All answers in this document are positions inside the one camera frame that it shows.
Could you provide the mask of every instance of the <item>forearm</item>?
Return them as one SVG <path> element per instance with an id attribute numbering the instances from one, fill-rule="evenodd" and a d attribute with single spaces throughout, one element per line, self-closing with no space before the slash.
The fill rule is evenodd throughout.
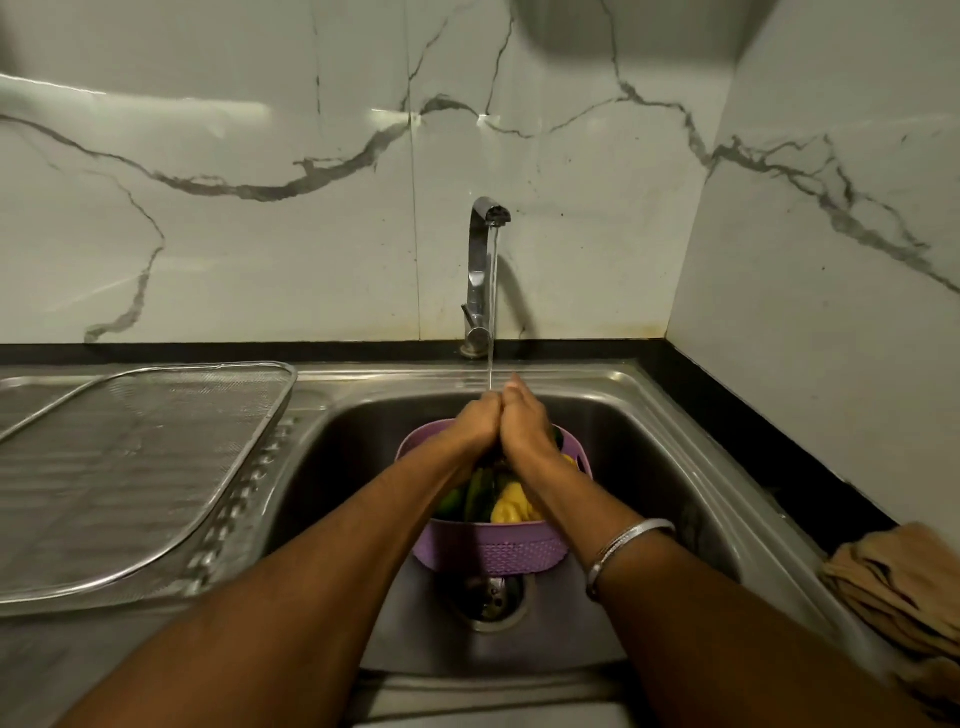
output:
<path id="1" fill-rule="evenodd" d="M 61 726 L 333 725 L 396 571 L 470 459 L 434 438 L 156 635 Z"/>
<path id="2" fill-rule="evenodd" d="M 585 568 L 643 518 L 557 457 L 521 476 Z M 911 705 L 839 652 L 652 532 L 621 548 L 601 602 L 665 726 L 917 726 Z"/>

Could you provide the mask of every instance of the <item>drain strainer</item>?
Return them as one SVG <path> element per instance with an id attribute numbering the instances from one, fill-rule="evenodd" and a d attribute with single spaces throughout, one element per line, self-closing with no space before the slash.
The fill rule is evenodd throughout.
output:
<path id="1" fill-rule="evenodd" d="M 534 591 L 534 575 L 437 576 L 446 605 L 476 632 L 500 632 L 523 619 Z"/>

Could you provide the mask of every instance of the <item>bracelet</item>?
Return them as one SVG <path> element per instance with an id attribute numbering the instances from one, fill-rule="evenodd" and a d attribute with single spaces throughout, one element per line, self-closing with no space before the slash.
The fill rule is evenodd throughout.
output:
<path id="1" fill-rule="evenodd" d="M 597 601 L 597 579 L 600 577 L 600 573 L 607 565 L 607 562 L 611 560 L 613 555 L 637 536 L 642 536 L 647 531 L 653 531 L 658 528 L 665 528 L 671 533 L 677 532 L 676 526 L 666 519 L 650 519 L 649 521 L 644 521 L 640 525 L 635 525 L 632 528 L 628 528 L 626 531 L 621 533 L 607 544 L 607 546 L 600 552 L 600 555 L 593 563 L 593 566 L 590 567 L 590 571 L 587 573 L 587 596 L 590 597 L 592 601 Z"/>

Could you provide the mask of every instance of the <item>grey marble veins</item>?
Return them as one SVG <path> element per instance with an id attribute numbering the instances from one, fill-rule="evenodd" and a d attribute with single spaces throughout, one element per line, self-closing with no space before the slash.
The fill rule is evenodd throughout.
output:
<path id="1" fill-rule="evenodd" d="M 158 170 L 151 170 L 139 162 L 115 155 L 110 152 L 89 149 L 79 142 L 70 139 L 56 130 L 39 124 L 29 119 L 18 118 L 7 114 L 0 114 L 0 122 L 11 125 L 17 125 L 20 128 L 26 128 L 39 133 L 62 146 L 74 149 L 93 160 L 110 161 L 126 166 L 137 173 L 164 184 L 172 189 L 176 189 L 188 195 L 199 197 L 235 197 L 240 200 L 249 200 L 259 203 L 275 203 L 287 200 L 293 197 L 317 192 L 329 184 L 338 182 L 362 170 L 374 167 L 384 152 L 386 152 L 397 140 L 405 136 L 412 126 L 412 114 L 410 113 L 411 83 L 420 73 L 423 62 L 430 49 L 441 39 L 444 31 L 458 15 L 470 10 L 478 0 L 470 0 L 457 7 L 448 15 L 437 33 L 433 35 L 424 45 L 417 65 L 408 74 L 408 83 L 403 100 L 399 104 L 401 111 L 408 113 L 404 121 L 397 122 L 386 129 L 375 132 L 368 140 L 367 144 L 353 157 L 318 160 L 314 158 L 305 158 L 294 164 L 302 169 L 302 175 L 296 177 L 285 184 L 267 185 L 267 184 L 230 184 L 220 178 L 207 175 L 200 175 L 190 178 L 171 177 Z M 593 111 L 613 104 L 633 104 L 639 107 L 650 109 L 664 109 L 679 116 L 680 122 L 686 131 L 687 147 L 691 154 L 696 157 L 708 172 L 708 178 L 712 172 L 721 163 L 735 164 L 743 169 L 762 175 L 770 175 L 782 178 L 797 189 L 806 197 L 816 200 L 820 209 L 828 217 L 833 229 L 855 241 L 856 243 L 877 250 L 889 255 L 911 269 L 921 273 L 928 278 L 935 280 L 943 285 L 949 291 L 960 295 L 960 286 L 938 273 L 933 265 L 924 257 L 924 254 L 930 249 L 930 244 L 918 240 L 917 237 L 906 226 L 902 216 L 891 206 L 878 201 L 870 195 L 856 189 L 852 180 L 847 175 L 843 165 L 837 158 L 833 144 L 827 134 L 816 137 L 815 139 L 800 143 L 795 141 L 784 142 L 771 149 L 755 149 L 746 146 L 739 138 L 734 137 L 730 144 L 717 146 L 713 152 L 709 152 L 707 144 L 697 129 L 694 122 L 693 113 L 684 104 L 676 101 L 658 101 L 646 99 L 640 95 L 636 88 L 623 78 L 620 68 L 619 50 L 617 47 L 616 19 L 607 4 L 606 0 L 597 0 L 600 10 L 607 17 L 610 26 L 610 44 L 611 44 L 611 65 L 613 75 L 616 79 L 620 93 L 610 99 L 595 103 L 574 114 L 569 119 L 540 132 L 525 132 L 520 129 L 507 129 L 491 123 L 490 119 L 485 119 L 486 126 L 497 133 L 517 136 L 521 139 L 531 139 L 537 136 L 555 133 L 564 129 L 578 120 L 588 116 Z M 312 18 L 316 36 L 316 18 Z M 470 105 L 451 98 L 450 96 L 439 93 L 427 99 L 420 107 L 417 114 L 420 118 L 432 113 L 444 111 L 465 111 L 475 118 L 480 118 L 481 114 L 487 116 L 490 114 L 493 97 L 496 89 L 496 81 L 499 76 L 500 62 L 504 52 L 507 50 L 514 32 L 515 19 L 511 14 L 510 23 L 507 27 L 503 41 L 499 46 L 496 55 L 495 64 L 492 70 L 492 81 L 490 92 L 487 97 L 487 104 L 482 111 L 472 108 Z M 317 68 L 315 80 L 317 113 L 321 113 L 320 99 L 320 68 Z M 783 158 L 783 152 L 792 150 L 793 152 L 803 152 L 811 145 L 818 145 L 823 148 L 826 154 L 826 161 L 813 171 L 804 170 L 800 166 L 786 163 Z M 146 302 L 147 288 L 150 283 L 150 275 L 153 271 L 154 263 L 157 257 L 166 247 L 166 238 L 162 230 L 156 223 L 156 220 L 147 213 L 143 207 L 137 203 L 132 194 L 125 187 L 121 189 L 127 194 L 130 203 L 134 206 L 150 223 L 153 225 L 159 237 L 159 244 L 154 248 L 147 261 L 146 266 L 141 271 L 138 279 L 133 300 L 130 307 L 118 316 L 114 321 L 107 324 L 98 324 L 88 327 L 84 334 L 84 341 L 88 344 L 96 343 L 107 333 L 119 333 L 131 328 L 140 319 L 143 307 Z M 883 237 L 879 232 L 867 228 L 855 215 L 854 208 L 858 204 L 867 204 L 876 206 L 890 215 L 897 223 L 900 231 L 899 240 L 889 240 Z"/>

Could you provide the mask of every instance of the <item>faucet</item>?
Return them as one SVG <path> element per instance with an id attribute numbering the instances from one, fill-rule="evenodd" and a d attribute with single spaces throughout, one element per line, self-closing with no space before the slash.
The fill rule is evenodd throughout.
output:
<path id="1" fill-rule="evenodd" d="M 496 231 L 488 254 L 491 228 L 511 221 L 510 210 L 489 197 L 477 198 L 470 211 L 467 302 L 461 306 L 467 317 L 467 333 L 460 353 L 467 359 L 487 355 L 493 344 L 493 316 L 496 307 Z"/>

